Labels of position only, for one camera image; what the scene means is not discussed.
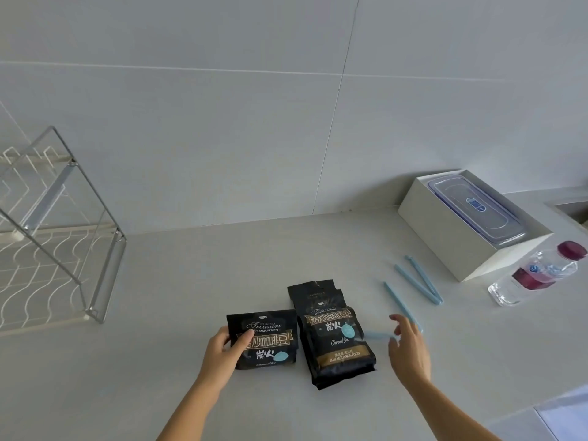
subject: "red bottle cap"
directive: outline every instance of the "red bottle cap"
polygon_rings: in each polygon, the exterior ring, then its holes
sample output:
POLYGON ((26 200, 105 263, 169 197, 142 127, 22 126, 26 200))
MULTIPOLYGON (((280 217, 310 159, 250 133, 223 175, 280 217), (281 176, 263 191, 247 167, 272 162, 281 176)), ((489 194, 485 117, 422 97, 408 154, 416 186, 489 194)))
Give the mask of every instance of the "red bottle cap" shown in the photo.
POLYGON ((570 240, 559 243, 557 245, 557 251, 562 257, 576 261, 583 259, 586 256, 586 253, 588 253, 584 246, 570 240))

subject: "gold banner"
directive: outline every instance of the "gold banner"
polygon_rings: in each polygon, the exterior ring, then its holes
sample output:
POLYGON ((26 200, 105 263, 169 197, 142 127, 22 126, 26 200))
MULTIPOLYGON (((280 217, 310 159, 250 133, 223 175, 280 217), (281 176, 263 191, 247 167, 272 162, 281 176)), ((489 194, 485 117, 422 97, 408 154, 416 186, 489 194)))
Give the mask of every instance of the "gold banner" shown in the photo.
POLYGON ((356 359, 358 357, 369 356, 368 347, 365 345, 356 345, 342 350, 331 351, 326 355, 316 358, 321 367, 327 367, 334 363, 344 362, 346 360, 356 359))
POLYGON ((254 336, 247 345, 246 350, 255 348, 272 348, 275 346, 290 345, 290 342, 294 340, 292 337, 292 330, 286 330, 285 333, 269 334, 267 336, 254 336))
POLYGON ((340 311, 333 311, 330 313, 319 314, 317 316, 305 316, 306 323, 310 323, 312 325, 318 325, 319 323, 330 322, 331 320, 337 319, 349 319, 353 317, 351 311, 348 308, 343 308, 340 311))

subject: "white box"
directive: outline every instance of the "white box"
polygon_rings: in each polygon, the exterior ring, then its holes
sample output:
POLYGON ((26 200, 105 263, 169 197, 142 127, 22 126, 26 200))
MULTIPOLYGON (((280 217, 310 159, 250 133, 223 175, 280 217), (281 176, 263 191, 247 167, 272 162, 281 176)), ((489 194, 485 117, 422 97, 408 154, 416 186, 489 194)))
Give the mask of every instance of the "white box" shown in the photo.
POLYGON ((459 281, 469 280, 516 263, 553 233, 467 170, 447 171, 416 178, 398 208, 398 214, 459 281), (467 178, 516 215, 527 229, 523 240, 512 246, 497 249, 428 187, 427 183, 431 179, 453 173, 467 178))

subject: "black coffee bag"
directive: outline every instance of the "black coffee bag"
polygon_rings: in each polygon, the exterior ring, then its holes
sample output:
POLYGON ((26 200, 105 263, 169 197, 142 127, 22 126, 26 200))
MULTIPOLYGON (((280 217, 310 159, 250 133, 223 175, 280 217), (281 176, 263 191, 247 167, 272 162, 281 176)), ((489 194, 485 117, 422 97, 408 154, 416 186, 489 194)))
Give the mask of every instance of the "black coffee bag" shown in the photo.
POLYGON ((298 350, 296 310, 229 314, 226 321, 229 324, 231 346, 248 329, 255 331, 253 340, 237 361, 237 370, 296 362, 298 350))
POLYGON ((288 287, 300 327, 300 342, 319 389, 374 371, 376 356, 363 341, 355 311, 333 280, 288 287))

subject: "hand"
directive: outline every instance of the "hand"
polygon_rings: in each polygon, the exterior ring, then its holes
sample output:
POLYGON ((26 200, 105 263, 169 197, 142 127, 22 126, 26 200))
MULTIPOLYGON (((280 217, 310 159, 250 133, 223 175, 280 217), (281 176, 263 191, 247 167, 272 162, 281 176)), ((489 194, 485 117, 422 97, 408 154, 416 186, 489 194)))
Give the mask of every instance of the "hand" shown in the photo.
POLYGON ((253 339, 255 331, 247 330, 241 334, 241 337, 228 350, 224 350, 225 344, 229 341, 229 327, 224 326, 219 329, 218 333, 210 338, 204 359, 202 360, 202 367, 200 373, 196 378, 196 385, 202 386, 209 392, 218 396, 224 388, 233 371, 239 356, 243 353, 251 339, 253 339))
POLYGON ((390 339, 388 356, 396 376, 405 387, 415 380, 431 380, 431 358, 423 335, 415 323, 400 314, 390 315, 398 322, 394 334, 401 336, 400 343, 390 339))

